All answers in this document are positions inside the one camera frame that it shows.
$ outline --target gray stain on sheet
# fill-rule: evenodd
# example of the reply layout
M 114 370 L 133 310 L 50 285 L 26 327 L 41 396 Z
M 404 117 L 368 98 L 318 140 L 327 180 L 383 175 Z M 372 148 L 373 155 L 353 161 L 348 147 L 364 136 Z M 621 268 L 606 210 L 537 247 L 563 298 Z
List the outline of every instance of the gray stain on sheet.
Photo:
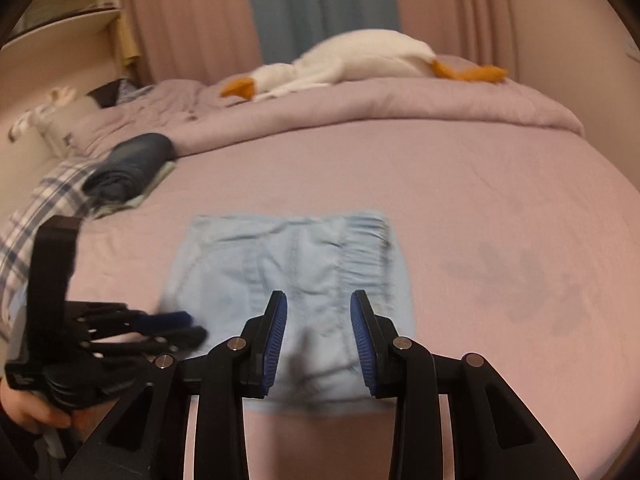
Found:
M 565 274 L 562 290 L 556 296 L 534 251 L 520 250 L 516 266 L 505 261 L 489 243 L 480 244 L 478 256 L 480 266 L 455 262 L 444 265 L 450 276 L 478 284 L 478 306 L 504 308 L 511 321 L 520 323 L 532 319 L 548 302 L 554 309 L 551 331 L 556 336 L 572 332 L 586 316 L 584 287 Z

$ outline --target plaid shirt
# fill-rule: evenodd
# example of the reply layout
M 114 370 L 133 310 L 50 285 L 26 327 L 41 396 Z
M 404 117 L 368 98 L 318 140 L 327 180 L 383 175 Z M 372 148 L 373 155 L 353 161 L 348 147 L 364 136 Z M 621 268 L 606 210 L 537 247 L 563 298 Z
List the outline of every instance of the plaid shirt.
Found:
M 16 211 L 0 232 L 0 331 L 5 335 L 13 321 L 8 311 L 11 298 L 29 275 L 31 250 L 38 227 L 54 215 L 87 215 L 88 198 L 81 187 L 96 163 L 95 160 L 79 158 L 61 162 L 33 190 L 29 205 Z

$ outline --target pink curtain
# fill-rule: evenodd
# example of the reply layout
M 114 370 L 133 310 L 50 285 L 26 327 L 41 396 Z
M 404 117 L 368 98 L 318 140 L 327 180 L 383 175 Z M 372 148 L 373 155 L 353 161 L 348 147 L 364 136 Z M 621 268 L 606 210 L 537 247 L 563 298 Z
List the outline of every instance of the pink curtain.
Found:
M 438 54 L 498 64 L 517 77 L 509 0 L 398 0 L 402 31 Z
M 123 1 L 143 51 L 143 80 L 213 84 L 262 64 L 249 0 Z

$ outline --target goose plush toy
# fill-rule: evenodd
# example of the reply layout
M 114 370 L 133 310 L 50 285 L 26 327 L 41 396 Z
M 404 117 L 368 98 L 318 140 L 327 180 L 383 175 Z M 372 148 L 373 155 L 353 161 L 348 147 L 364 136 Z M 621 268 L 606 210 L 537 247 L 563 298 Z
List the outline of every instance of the goose plush toy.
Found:
M 221 90 L 220 96 L 260 101 L 340 81 L 433 75 L 499 83 L 507 71 L 497 66 L 478 66 L 456 72 L 438 61 L 431 47 L 422 41 L 394 30 L 354 30 L 318 43 L 292 64 L 263 65 L 249 76 L 236 78 Z

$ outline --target bed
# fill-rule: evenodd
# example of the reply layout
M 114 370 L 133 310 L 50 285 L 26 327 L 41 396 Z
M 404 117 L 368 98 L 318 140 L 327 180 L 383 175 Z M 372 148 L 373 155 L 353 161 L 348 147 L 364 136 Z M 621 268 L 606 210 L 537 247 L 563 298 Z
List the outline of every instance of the bed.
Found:
M 245 104 L 219 88 L 167 81 L 78 123 L 85 156 L 146 126 L 180 159 L 139 209 L 84 224 L 70 298 L 154 312 L 199 214 L 380 210 L 418 341 L 485 355 L 580 478 L 600 478 L 638 420 L 640 196 L 576 117 L 514 82 L 377 79 Z M 254 479 L 386 478 L 392 413 L 248 410 L 245 428 Z

